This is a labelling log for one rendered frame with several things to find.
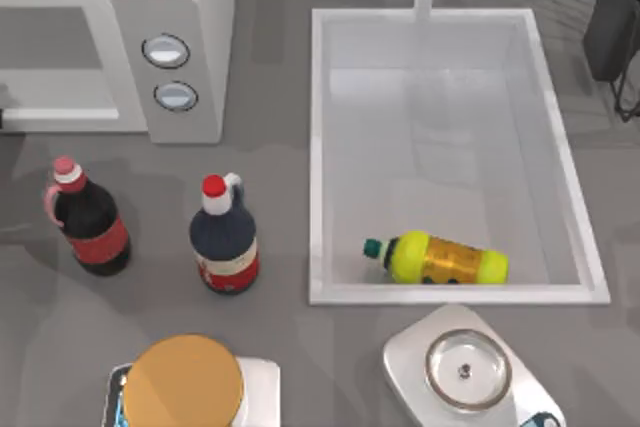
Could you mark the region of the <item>dark bottle with red cap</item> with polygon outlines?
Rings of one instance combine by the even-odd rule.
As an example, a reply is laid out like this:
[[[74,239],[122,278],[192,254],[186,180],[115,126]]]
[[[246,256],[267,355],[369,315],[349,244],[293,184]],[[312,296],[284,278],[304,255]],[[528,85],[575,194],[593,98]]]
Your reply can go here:
[[[251,287],[260,270],[257,228],[239,175],[204,177],[188,233],[199,276],[212,291],[237,295]]]

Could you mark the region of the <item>white sink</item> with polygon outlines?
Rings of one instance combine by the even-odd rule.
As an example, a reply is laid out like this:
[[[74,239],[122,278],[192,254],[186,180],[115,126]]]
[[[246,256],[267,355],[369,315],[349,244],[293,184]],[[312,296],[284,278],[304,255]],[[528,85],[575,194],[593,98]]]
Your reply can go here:
[[[610,302],[531,10],[316,9],[311,47],[311,303]],[[409,230],[504,253],[506,283],[393,283],[362,248]]]

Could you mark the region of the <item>yellow and orange bottle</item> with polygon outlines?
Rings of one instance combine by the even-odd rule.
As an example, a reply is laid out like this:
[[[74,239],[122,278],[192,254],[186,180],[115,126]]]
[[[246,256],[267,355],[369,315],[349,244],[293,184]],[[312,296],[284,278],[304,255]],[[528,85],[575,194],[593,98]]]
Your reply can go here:
[[[508,257],[413,230],[387,241],[368,238],[363,255],[398,284],[504,284]]]

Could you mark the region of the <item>small round microwave knob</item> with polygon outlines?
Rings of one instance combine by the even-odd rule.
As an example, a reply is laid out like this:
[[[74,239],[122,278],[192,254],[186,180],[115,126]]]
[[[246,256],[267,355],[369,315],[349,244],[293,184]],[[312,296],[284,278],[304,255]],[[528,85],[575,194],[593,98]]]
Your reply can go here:
[[[156,86],[154,99],[166,110],[183,112],[197,105],[198,94],[188,83],[174,81]]]

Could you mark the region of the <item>large round microwave knob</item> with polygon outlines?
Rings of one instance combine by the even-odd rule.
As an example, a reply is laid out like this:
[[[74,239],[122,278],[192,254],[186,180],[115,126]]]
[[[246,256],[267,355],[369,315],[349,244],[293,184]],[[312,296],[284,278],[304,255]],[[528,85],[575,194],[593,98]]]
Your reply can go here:
[[[177,69],[190,58],[188,45],[179,37],[163,33],[145,39],[141,46],[144,58],[160,69]]]

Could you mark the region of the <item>dark bottle with pink cap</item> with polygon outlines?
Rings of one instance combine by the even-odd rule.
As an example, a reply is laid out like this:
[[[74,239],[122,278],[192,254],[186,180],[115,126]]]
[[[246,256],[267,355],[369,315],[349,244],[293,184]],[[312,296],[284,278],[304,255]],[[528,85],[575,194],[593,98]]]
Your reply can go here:
[[[126,268],[131,239],[115,199],[90,180],[72,157],[54,160],[53,183],[44,194],[44,209],[88,273],[109,277]]]

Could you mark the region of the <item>white scale with glass plate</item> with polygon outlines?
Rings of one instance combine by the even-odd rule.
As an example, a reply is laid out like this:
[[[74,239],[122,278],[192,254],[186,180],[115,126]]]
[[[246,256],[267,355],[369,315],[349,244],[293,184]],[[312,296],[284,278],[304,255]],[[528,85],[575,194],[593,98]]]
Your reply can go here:
[[[442,306],[395,334],[382,358],[417,427],[568,427],[504,339],[463,305]]]

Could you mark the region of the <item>white scale with orange plate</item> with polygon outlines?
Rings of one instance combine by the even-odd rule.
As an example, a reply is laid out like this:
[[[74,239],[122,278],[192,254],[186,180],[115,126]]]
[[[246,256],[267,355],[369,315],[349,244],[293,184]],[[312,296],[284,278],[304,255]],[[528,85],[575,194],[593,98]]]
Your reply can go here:
[[[281,427],[281,369],[202,334],[167,337],[113,368],[101,427]]]

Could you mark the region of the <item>pale microwave oven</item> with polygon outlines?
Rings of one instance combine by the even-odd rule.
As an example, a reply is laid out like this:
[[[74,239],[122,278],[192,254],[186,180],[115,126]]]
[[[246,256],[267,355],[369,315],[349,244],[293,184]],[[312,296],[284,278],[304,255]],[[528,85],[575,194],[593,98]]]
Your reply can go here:
[[[222,135],[235,0],[0,0],[0,133],[145,132],[158,144]],[[160,69],[142,43],[163,33],[190,58]],[[197,105],[169,111],[154,89],[184,82]]]

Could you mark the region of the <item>black stand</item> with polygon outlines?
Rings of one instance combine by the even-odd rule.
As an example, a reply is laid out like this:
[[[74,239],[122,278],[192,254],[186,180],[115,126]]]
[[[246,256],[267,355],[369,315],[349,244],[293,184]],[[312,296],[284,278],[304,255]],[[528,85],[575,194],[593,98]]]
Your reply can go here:
[[[640,99],[622,106],[629,67],[640,53],[640,0],[595,0],[582,45],[592,78],[611,87],[620,119],[640,117]]]

